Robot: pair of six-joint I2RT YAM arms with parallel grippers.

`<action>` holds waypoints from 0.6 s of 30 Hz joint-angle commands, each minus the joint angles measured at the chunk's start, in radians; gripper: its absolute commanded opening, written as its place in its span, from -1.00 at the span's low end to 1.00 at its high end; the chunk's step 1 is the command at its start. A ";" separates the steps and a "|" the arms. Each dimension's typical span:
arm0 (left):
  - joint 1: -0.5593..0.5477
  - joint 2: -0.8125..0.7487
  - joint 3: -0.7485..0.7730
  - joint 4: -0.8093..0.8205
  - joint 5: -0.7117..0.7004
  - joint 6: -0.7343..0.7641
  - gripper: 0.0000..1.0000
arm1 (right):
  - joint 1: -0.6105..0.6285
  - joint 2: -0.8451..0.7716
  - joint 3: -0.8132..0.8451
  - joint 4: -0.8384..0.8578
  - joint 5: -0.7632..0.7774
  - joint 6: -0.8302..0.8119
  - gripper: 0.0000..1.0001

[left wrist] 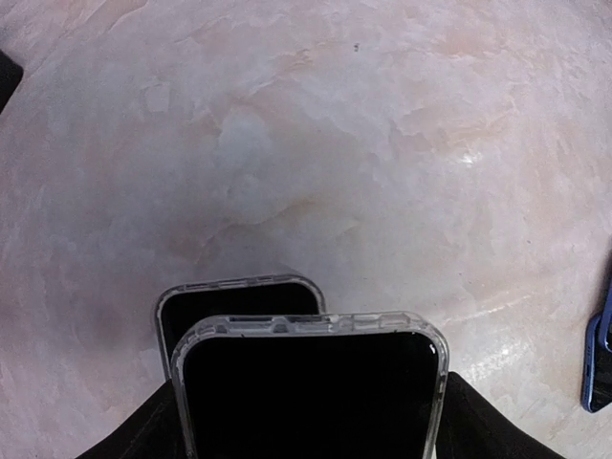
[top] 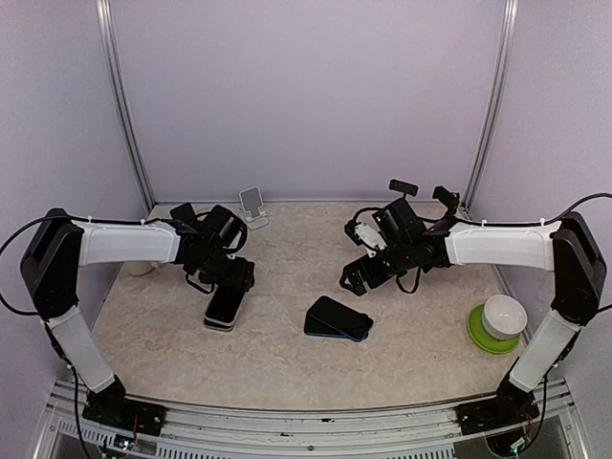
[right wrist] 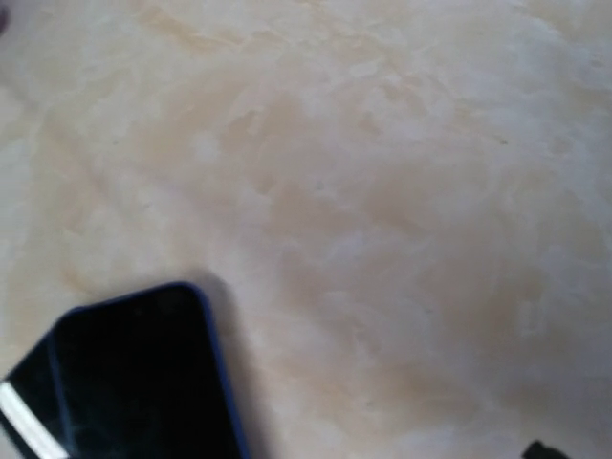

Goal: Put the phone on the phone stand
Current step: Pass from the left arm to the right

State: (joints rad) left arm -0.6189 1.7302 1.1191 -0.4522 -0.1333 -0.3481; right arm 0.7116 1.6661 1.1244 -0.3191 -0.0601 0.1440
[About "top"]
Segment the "black phone silver case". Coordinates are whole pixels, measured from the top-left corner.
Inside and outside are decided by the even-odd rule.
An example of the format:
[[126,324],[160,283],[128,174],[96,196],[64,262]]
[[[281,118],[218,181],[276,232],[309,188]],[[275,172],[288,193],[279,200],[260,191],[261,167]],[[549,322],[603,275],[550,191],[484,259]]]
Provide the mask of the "black phone silver case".
[[204,325],[220,331],[231,331],[238,317],[245,293],[232,287],[219,286],[204,315]]

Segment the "white folding phone stand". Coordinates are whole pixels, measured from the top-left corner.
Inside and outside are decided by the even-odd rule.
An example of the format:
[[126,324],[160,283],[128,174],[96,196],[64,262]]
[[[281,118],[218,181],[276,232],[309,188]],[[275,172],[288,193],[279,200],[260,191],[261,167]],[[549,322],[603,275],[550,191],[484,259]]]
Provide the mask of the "white folding phone stand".
[[240,191],[239,200],[244,220],[250,230],[259,230],[270,223],[258,186]]

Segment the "black folding phone stand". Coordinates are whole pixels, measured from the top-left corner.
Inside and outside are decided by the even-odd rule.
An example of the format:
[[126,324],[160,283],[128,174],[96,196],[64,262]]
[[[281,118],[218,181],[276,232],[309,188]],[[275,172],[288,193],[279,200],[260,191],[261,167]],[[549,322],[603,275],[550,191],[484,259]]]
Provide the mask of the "black folding phone stand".
[[169,211],[173,220],[180,221],[191,226],[197,221],[197,214],[191,203],[183,203]]

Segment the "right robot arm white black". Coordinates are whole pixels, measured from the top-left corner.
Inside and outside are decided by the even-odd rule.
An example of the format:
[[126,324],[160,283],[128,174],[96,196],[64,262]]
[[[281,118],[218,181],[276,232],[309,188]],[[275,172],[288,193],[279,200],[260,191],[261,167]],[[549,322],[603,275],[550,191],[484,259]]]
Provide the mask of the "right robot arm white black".
[[580,330],[601,311],[606,264],[581,214],[568,208],[560,215],[533,223],[474,222],[457,217],[460,196],[442,186],[433,197],[447,211],[437,220],[418,216],[406,200],[414,186],[383,208],[371,208],[376,227],[353,217],[345,234],[365,255],[346,265],[340,286],[354,295],[400,279],[411,270],[487,264],[540,269],[555,275],[551,310],[527,349],[499,385],[489,414],[500,424],[511,423],[527,405],[540,381],[562,360]]

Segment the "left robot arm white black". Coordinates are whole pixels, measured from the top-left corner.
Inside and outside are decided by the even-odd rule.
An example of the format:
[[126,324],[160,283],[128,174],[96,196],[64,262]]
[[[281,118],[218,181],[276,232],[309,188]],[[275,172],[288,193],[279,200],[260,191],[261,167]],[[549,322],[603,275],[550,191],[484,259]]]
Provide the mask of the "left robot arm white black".
[[198,213],[192,204],[173,208],[167,218],[118,221],[77,217],[53,208],[25,226],[36,233],[20,272],[57,354],[88,389],[88,405],[110,423],[134,415],[119,377],[104,361],[78,308],[77,277],[82,267],[106,263],[174,264],[199,284],[245,294],[254,285],[254,264],[238,256],[247,225],[220,205]]

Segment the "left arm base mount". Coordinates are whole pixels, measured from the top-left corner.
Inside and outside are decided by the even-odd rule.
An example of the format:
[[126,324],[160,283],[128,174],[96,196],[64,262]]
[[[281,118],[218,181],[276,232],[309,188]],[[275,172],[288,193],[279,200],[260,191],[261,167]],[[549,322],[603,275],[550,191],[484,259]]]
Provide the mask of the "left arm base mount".
[[104,426],[159,437],[166,408],[160,404],[124,399],[115,405],[90,402],[84,407],[82,415],[84,419]]

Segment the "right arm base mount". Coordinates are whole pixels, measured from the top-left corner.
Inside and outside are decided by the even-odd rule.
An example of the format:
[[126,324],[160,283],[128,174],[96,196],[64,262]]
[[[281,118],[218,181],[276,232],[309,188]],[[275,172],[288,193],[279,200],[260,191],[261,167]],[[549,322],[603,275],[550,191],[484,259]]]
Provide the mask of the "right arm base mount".
[[463,435],[517,425],[526,422],[529,417],[537,418],[540,415],[535,402],[518,406],[497,398],[459,404],[455,412]]

